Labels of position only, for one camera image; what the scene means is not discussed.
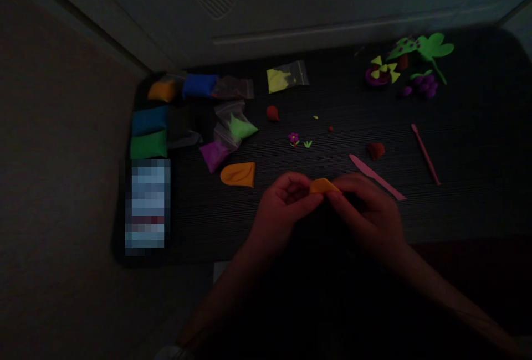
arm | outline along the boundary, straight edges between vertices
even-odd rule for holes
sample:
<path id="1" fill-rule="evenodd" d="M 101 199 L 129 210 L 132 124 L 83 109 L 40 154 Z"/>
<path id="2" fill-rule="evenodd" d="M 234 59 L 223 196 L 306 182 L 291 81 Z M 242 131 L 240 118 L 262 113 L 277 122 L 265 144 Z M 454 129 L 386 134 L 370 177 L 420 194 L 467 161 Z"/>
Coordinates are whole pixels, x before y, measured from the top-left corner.
<path id="1" fill-rule="evenodd" d="M 288 172 L 264 192 L 248 239 L 177 336 L 179 346 L 198 347 L 255 287 L 288 244 L 295 222 L 323 201 L 321 194 L 309 195 L 310 184 L 307 176 Z"/>
<path id="2" fill-rule="evenodd" d="M 342 176 L 333 184 L 343 192 L 355 193 L 364 202 L 364 209 L 359 211 L 342 194 L 327 193 L 332 206 L 370 255 L 501 350 L 522 356 L 517 343 L 495 321 L 441 277 L 406 243 L 399 210 L 386 193 L 358 173 Z"/>

pink plastic knife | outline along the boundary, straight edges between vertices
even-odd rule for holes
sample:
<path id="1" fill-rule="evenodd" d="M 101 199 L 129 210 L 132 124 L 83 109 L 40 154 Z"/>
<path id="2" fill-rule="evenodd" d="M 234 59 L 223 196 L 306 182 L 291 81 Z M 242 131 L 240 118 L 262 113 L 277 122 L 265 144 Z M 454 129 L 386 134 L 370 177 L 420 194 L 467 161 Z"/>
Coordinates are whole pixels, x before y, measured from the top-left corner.
<path id="1" fill-rule="evenodd" d="M 374 179 L 377 183 L 379 183 L 381 186 L 383 186 L 384 188 L 386 188 L 388 191 L 390 191 L 390 194 L 392 194 L 396 200 L 405 200 L 406 197 L 401 194 L 399 191 L 397 191 L 394 187 L 392 187 L 391 185 L 389 185 L 386 180 L 384 180 L 382 177 L 380 177 L 377 173 L 375 173 L 373 170 L 371 170 L 369 168 L 368 165 L 366 165 L 365 163 L 363 163 L 363 161 L 361 161 L 360 159 L 358 159 L 356 156 L 354 155 L 349 155 L 349 157 L 351 158 L 351 160 L 353 161 L 353 163 L 355 164 L 355 166 L 363 173 L 365 174 L 366 176 L 368 177 L 371 177 L 372 179 Z"/>

lime green clay packet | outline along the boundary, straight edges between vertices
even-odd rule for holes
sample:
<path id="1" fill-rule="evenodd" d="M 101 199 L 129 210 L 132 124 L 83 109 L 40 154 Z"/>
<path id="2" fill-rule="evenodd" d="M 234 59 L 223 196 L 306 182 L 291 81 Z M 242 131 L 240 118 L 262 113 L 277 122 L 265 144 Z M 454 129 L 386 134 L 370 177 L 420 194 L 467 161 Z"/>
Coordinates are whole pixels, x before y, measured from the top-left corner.
<path id="1" fill-rule="evenodd" d="M 146 136 L 132 137 L 130 156 L 131 159 L 166 158 L 166 130 Z"/>
<path id="2" fill-rule="evenodd" d="M 259 130 L 244 116 L 244 100 L 226 102 L 214 108 L 216 116 L 224 126 L 239 140 L 248 138 Z"/>

pink clay tool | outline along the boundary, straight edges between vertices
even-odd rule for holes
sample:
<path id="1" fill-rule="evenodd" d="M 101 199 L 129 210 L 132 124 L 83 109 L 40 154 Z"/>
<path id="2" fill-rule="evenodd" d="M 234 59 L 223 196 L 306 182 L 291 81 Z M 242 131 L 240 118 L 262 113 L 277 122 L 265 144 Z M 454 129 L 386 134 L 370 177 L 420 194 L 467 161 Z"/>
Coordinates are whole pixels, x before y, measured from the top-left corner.
<path id="1" fill-rule="evenodd" d="M 428 155 L 428 152 L 425 149 L 425 146 L 423 145 L 423 141 L 421 141 L 420 134 L 417 132 L 416 125 L 415 124 L 411 124 L 410 127 L 412 128 L 412 130 L 414 131 L 414 134 L 417 137 L 417 142 L 420 144 L 421 152 L 423 152 L 423 155 L 425 156 L 425 160 L 428 163 L 428 169 L 431 171 L 431 175 L 434 178 L 434 182 L 436 183 L 437 186 L 441 186 L 442 184 L 438 180 L 438 176 L 436 175 L 436 171 L 434 170 L 434 166 L 432 166 L 431 158 Z"/>
<path id="2" fill-rule="evenodd" d="M 392 194 L 396 200 L 405 200 L 406 197 L 401 194 L 399 191 L 397 191 L 394 187 L 389 185 L 386 180 L 384 180 L 382 177 L 380 177 L 377 173 L 375 173 L 373 170 L 369 168 L 368 165 L 363 163 L 360 159 L 358 159 L 354 155 L 349 155 L 355 166 L 366 176 L 371 177 L 374 179 L 377 183 L 379 183 L 381 186 L 386 188 L 388 191 L 390 191 L 390 194 Z"/>

hand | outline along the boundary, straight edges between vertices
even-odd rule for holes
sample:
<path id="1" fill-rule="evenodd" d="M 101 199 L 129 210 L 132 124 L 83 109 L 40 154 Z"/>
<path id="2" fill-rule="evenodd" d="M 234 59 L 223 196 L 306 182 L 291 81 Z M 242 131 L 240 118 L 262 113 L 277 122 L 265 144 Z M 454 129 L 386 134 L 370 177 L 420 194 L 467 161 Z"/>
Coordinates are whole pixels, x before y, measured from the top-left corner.
<path id="1" fill-rule="evenodd" d="M 248 244 L 266 256 L 280 254 L 292 234 L 294 224 L 314 211 L 323 195 L 309 195 L 311 180 L 301 173 L 287 172 L 262 195 Z"/>
<path id="2" fill-rule="evenodd" d="M 393 261 L 407 245 L 395 201 L 359 173 L 346 174 L 332 183 L 342 192 L 355 193 L 363 202 L 363 209 L 357 210 L 341 193 L 326 193 L 355 239 L 374 257 Z"/>

